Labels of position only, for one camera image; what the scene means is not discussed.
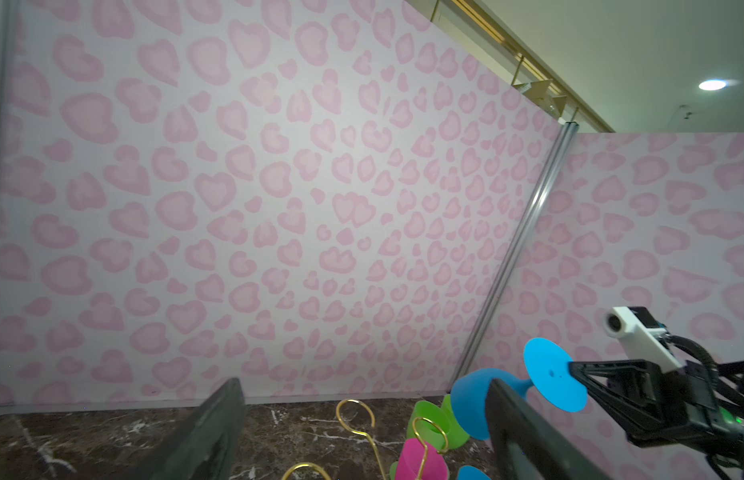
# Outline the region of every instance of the pink leopard print wall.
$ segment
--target pink leopard print wall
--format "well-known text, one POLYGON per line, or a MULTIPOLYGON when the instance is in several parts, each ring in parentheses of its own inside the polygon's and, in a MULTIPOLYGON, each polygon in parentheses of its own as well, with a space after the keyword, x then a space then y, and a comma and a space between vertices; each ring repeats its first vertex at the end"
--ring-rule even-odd
MULTIPOLYGON (((569 153, 476 366, 528 378, 535 336, 579 361, 624 359, 601 327, 619 305, 744 359, 744 134, 579 134, 569 153)), ((630 446, 592 400, 575 414, 530 403, 614 478, 714 476, 688 448, 630 446)))
POLYGON ((0 404, 443 389, 559 125, 401 0, 29 0, 0 404))

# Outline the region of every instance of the gold s-hook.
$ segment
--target gold s-hook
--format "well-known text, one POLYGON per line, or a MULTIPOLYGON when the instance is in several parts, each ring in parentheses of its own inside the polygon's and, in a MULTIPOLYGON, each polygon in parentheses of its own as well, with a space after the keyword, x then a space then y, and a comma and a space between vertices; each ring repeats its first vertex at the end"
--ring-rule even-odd
POLYGON ((361 435, 363 437, 366 437, 369 441, 370 445, 372 445, 372 449, 374 450, 374 456, 377 459, 377 466, 380 468, 380 474, 383 476, 383 480, 386 480, 385 476, 385 468, 383 468, 383 463, 380 460, 380 453, 377 451, 377 445, 375 445, 374 440, 372 439, 372 436, 367 432, 362 432, 361 430, 354 430, 351 427, 348 426, 348 424, 343 420, 343 417, 340 415, 340 408, 342 408, 343 405, 345 405, 348 402, 352 403, 358 403, 361 405, 367 412, 370 414, 370 418, 372 419, 372 428, 374 428, 374 413, 372 413, 372 409, 367 406, 366 403, 361 402, 359 400, 354 400, 352 398, 346 398, 342 402, 338 404, 337 407, 334 409, 334 415, 338 418, 338 421, 340 422, 340 425, 343 426, 348 432, 355 433, 356 435, 361 435))
POLYGON ((322 467, 316 465, 315 463, 310 463, 310 462, 303 462, 303 463, 297 464, 296 466, 291 466, 290 469, 287 470, 287 473, 285 473, 284 476, 281 477, 281 480, 287 480, 287 478, 289 478, 292 475, 292 472, 294 472, 295 470, 299 468, 310 468, 314 472, 318 472, 319 475, 324 477, 324 480, 332 480, 332 478, 330 478, 330 476, 324 471, 322 467))
POLYGON ((425 468, 425 462, 428 459, 428 444, 425 442, 425 440, 423 440, 422 437, 420 437, 420 433, 417 431, 417 422, 420 420, 428 422, 432 426, 436 427, 439 433, 441 433, 441 435, 444 437, 444 448, 442 448, 441 450, 436 450, 436 453, 443 455, 450 450, 450 440, 446 437, 446 433, 444 433, 444 430, 437 424, 435 424, 433 420, 425 417, 417 417, 415 420, 413 420, 412 429, 415 432, 417 441, 420 442, 420 444, 423 446, 423 460, 420 462, 420 468, 417 469, 417 476, 415 477, 415 480, 423 480, 423 469, 425 468))

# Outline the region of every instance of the ceiling light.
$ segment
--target ceiling light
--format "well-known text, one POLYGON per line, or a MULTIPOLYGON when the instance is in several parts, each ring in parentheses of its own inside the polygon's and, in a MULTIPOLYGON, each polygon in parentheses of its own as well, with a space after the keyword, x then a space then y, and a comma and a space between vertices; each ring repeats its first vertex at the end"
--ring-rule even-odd
POLYGON ((706 80, 699 85, 701 90, 721 90, 726 86, 727 82, 724 80, 706 80))

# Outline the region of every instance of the gold railing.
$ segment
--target gold railing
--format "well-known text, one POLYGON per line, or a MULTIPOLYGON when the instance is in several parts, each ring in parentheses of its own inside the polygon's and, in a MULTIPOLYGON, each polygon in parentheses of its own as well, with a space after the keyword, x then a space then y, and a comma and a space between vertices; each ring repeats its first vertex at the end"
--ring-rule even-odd
POLYGON ((542 63, 537 60, 534 54, 528 52, 517 40, 513 38, 503 27, 495 22, 492 17, 487 14, 482 7, 477 5, 473 0, 436 0, 434 5, 434 14, 439 7, 440 3, 452 2, 457 6, 463 13, 473 21, 479 28, 481 28, 487 35, 492 38, 498 45, 504 48, 506 51, 511 53, 514 60, 519 62, 520 67, 524 67, 536 80, 553 80, 551 82, 550 91, 553 96, 565 95, 568 98, 568 104, 575 108, 575 115, 572 120, 576 120, 574 117, 584 116, 587 117, 588 122, 597 130, 612 132, 614 131, 607 122, 599 117, 596 112, 590 109, 590 107, 583 101, 577 94, 572 92, 564 82, 562 82, 557 76, 551 73, 542 63))

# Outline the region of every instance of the ceiling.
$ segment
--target ceiling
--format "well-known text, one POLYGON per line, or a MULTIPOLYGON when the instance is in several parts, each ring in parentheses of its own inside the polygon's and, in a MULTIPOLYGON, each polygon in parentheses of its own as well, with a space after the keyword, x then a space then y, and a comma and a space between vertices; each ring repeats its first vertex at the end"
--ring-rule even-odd
POLYGON ((617 132, 744 131, 744 0, 476 3, 617 132))

